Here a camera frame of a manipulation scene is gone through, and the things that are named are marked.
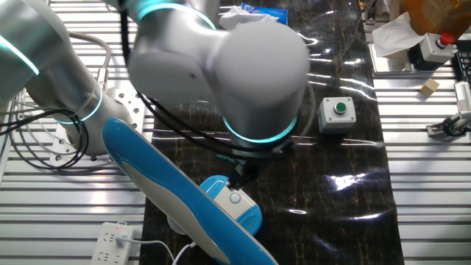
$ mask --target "black cable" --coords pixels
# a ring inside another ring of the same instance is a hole
[[[39,165],[36,165],[35,163],[29,161],[27,158],[25,158],[22,154],[21,154],[21,151],[18,149],[16,143],[14,142],[13,140],[13,134],[11,133],[13,130],[18,129],[19,127],[21,126],[24,126],[25,124],[28,124],[32,121],[36,121],[40,118],[43,118],[43,117],[46,117],[46,116],[50,116],[52,114],[63,114],[64,116],[68,117],[71,121],[72,121],[72,124],[75,126],[75,128],[77,129],[77,132],[79,133],[79,144],[78,144],[78,147],[77,147],[77,150],[75,153],[72,153],[74,154],[74,156],[66,163],[64,163],[63,165],[61,166],[53,166],[51,164],[48,164],[44,161],[41,160],[41,158],[39,158],[35,152],[31,149],[31,147],[29,147],[29,144],[26,142],[25,138],[24,138],[24,135],[23,135],[23,132],[21,130],[19,130],[19,135],[21,137],[21,140],[23,141],[23,144],[24,146],[31,152],[31,154],[39,161],[41,162],[42,164],[44,164],[45,166],[39,166]],[[5,130],[4,134],[7,134],[9,133],[10,135],[10,140],[11,140],[11,143],[12,143],[12,146],[13,146],[13,149],[18,153],[18,156],[24,160],[26,163],[28,163],[30,166],[34,166],[35,168],[38,168],[38,169],[50,169],[50,170],[62,170],[62,169],[68,169],[70,167],[72,167],[73,165],[75,165],[80,159],[82,159],[82,157],[85,155],[85,152],[87,151],[88,149],[88,145],[89,145],[89,135],[88,135],[88,131],[87,131],[87,128],[85,127],[85,125],[83,124],[83,122],[80,120],[80,118],[76,115],[75,112],[73,112],[72,110],[66,110],[66,109],[60,109],[60,110],[50,110],[50,111],[47,111],[45,113],[41,113],[39,115],[36,115],[36,116],[33,116],[33,117],[30,117],[30,118],[26,118],[26,119],[22,119],[22,120],[19,120],[18,118],[18,113],[15,114],[15,118],[16,118],[16,121],[13,121],[13,115],[10,115],[10,117],[8,118],[8,122],[6,124],[7,125],[7,130]]]
[[[155,99],[152,99],[152,98],[149,98],[149,101],[155,105],[155,107],[157,107],[160,111],[162,111],[165,115],[167,115],[170,119],[172,119],[173,121],[177,122],[179,125],[185,127],[186,129],[190,130],[192,133],[195,133],[196,135],[198,136],[201,136],[203,137],[204,139],[206,140],[209,140],[209,141],[212,141],[212,142],[215,142],[217,144],[221,144],[222,146],[224,147],[227,147],[227,148],[231,148],[231,149],[235,149],[235,150],[239,150],[239,151],[245,151],[245,152],[260,152],[260,151],[266,151],[266,150],[271,150],[273,149],[274,147],[273,146],[261,146],[259,148],[250,148],[250,147],[243,147],[243,146],[236,146],[236,145],[233,145],[233,144],[228,144],[228,143],[225,143],[219,139],[216,139],[214,138],[213,136],[211,135],[207,135],[206,133],[203,133],[201,131],[198,131],[196,129],[194,129],[190,124],[187,124],[185,123],[184,121],[180,120],[178,117],[176,117],[174,114],[172,114],[170,111],[168,111],[167,109],[165,109],[164,106],[162,106],[159,102],[157,102],[157,100]]]
[[[8,141],[8,136],[5,136],[3,140],[3,144],[1,145],[1,150],[0,150],[0,163],[1,163],[1,158],[3,157],[3,154],[7,146],[7,141]]]
[[[33,121],[37,121],[38,119],[44,118],[46,116],[50,116],[52,114],[62,113],[63,111],[64,110],[48,110],[48,111],[45,111],[44,113],[38,114],[38,115],[33,116],[33,117],[29,117],[29,118],[26,118],[26,119],[22,119],[20,121],[10,121],[9,120],[9,122],[7,122],[5,124],[0,124],[0,127],[8,127],[5,131],[0,132],[0,136],[1,135],[6,135],[6,134],[18,129],[19,127],[24,126],[25,124],[29,124]]]
[[[209,146],[207,144],[204,144],[198,140],[196,140],[195,138],[192,138],[191,136],[185,134],[184,132],[182,132],[181,130],[179,130],[178,128],[174,127],[173,125],[171,125],[168,121],[166,121],[158,112],[156,112],[152,106],[146,101],[146,99],[144,98],[144,96],[142,95],[141,92],[137,91],[138,92],[138,96],[139,98],[141,98],[142,102],[146,105],[146,107],[149,109],[149,111],[154,114],[154,116],[159,119],[160,122],[162,122],[164,125],[166,125],[168,128],[170,128],[171,130],[175,131],[177,134],[181,135],[182,137],[184,137],[185,139],[191,141],[192,143],[195,143],[201,147],[204,147],[210,151],[213,151],[215,153],[218,153],[220,155],[224,155],[224,156],[227,156],[229,158],[234,158],[234,159],[240,159],[240,160],[253,160],[253,161],[265,161],[265,162],[271,162],[271,161],[274,161],[274,160],[279,160],[279,159],[282,159],[282,158],[287,158],[289,156],[289,152],[287,153],[283,153],[281,155],[274,155],[274,156],[271,156],[271,157],[267,157],[267,158],[252,158],[252,157],[247,157],[247,156],[243,156],[243,155],[234,155],[233,153],[229,153],[229,152],[224,152],[224,151],[221,151],[221,150],[218,150],[212,146]]]
[[[124,0],[119,0],[119,7],[121,9],[121,6],[122,4],[124,3]],[[128,21],[127,21],[127,10],[122,10],[120,12],[120,26],[121,26],[121,46],[122,46],[122,50],[123,50],[123,57],[124,57],[124,62],[126,64],[126,66],[128,66],[128,62],[129,62],[129,56],[130,56],[130,47],[129,47],[129,38],[128,38],[128,35],[129,35],[129,28],[128,28]],[[160,114],[158,114],[153,108],[152,106],[147,102],[147,100],[144,98],[144,96],[142,95],[142,93],[140,91],[138,91],[136,89],[136,92],[139,96],[139,98],[142,100],[142,102],[146,105],[147,109],[149,109],[149,111],[162,123],[164,123],[167,127],[169,127],[171,130],[175,131],[176,133],[178,133],[179,135],[181,135],[182,137],[186,138],[187,140],[189,141],[192,141],[194,142],[195,144],[197,145],[200,145],[206,149],[209,149],[210,151],[213,151],[213,152],[216,152],[216,153],[219,153],[220,155],[225,155],[229,158],[235,158],[235,159],[241,159],[241,160],[263,160],[263,161],[273,161],[273,160],[277,160],[277,159],[274,159],[274,158],[284,158],[286,155],[275,155],[275,156],[272,156],[270,158],[251,158],[251,157],[247,157],[247,156],[242,156],[242,155],[234,155],[233,153],[229,153],[229,152],[223,152],[221,150],[218,150],[218,149],[215,149],[211,146],[208,146],[207,144],[204,144],[200,141],[197,141],[196,139],[192,138],[191,136],[185,134],[184,132],[182,132],[181,130],[178,130],[176,127],[174,127],[173,125],[171,125],[170,123],[167,122],[167,120],[165,120]],[[152,102],[152,104],[154,104],[158,109],[160,109],[162,112],[164,112],[167,116],[169,116],[172,120],[174,120],[175,122],[177,122],[178,124],[184,126],[185,128],[189,129],[191,132],[193,133],[196,133],[197,135],[199,136],[202,136],[203,138],[209,140],[209,141],[212,141],[212,142],[215,142],[215,143],[218,143],[224,147],[227,147],[227,148],[231,148],[231,149],[237,149],[237,150],[240,150],[240,151],[245,151],[245,152],[260,152],[260,151],[266,151],[268,149],[273,149],[272,146],[263,146],[261,148],[249,148],[249,147],[242,147],[242,146],[235,146],[235,145],[232,145],[232,144],[228,144],[228,143],[225,143],[223,141],[220,141],[219,139],[216,139],[210,135],[207,135],[201,131],[198,131],[198,130],[195,130],[193,127],[191,127],[190,125],[186,124],[184,121],[181,121],[180,119],[178,119],[175,115],[171,114],[167,109],[165,109],[164,106],[162,106],[161,104],[159,104],[155,99],[150,99],[149,100]]]

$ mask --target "dark work surface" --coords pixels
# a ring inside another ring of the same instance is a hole
[[[309,80],[316,103],[324,97],[351,96],[357,122],[344,138],[324,137],[317,123],[291,159],[272,164],[244,190],[261,207],[263,224],[256,239],[279,264],[403,264],[372,62],[357,1],[249,1],[285,8],[288,25],[305,38],[311,53]],[[222,6],[240,2],[222,1]],[[309,115],[305,95],[300,133]],[[212,105],[199,102],[172,109],[199,130],[228,138]],[[232,165],[156,124],[153,144],[197,184]],[[146,203],[144,240],[166,242],[176,255],[191,240],[173,232],[166,216]],[[141,248],[141,265],[171,264],[159,245]],[[201,249],[187,250],[178,264],[216,264]]]

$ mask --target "blue handheld device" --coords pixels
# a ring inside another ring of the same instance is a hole
[[[127,124],[108,119],[103,140],[119,168],[210,257],[220,264],[277,264],[239,223]]]

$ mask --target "cardboard box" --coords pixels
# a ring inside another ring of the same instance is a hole
[[[471,0],[400,0],[419,35],[449,32],[458,40],[471,26]]]
[[[420,93],[424,94],[425,96],[431,96],[439,86],[440,84],[437,81],[430,78],[422,86],[422,88],[420,88]]]

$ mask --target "electrical outlet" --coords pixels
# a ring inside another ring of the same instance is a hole
[[[128,225],[105,222],[102,225],[95,253],[91,265],[126,265],[130,256],[132,243],[123,242],[121,246],[116,243],[116,237],[134,238],[134,229]]]

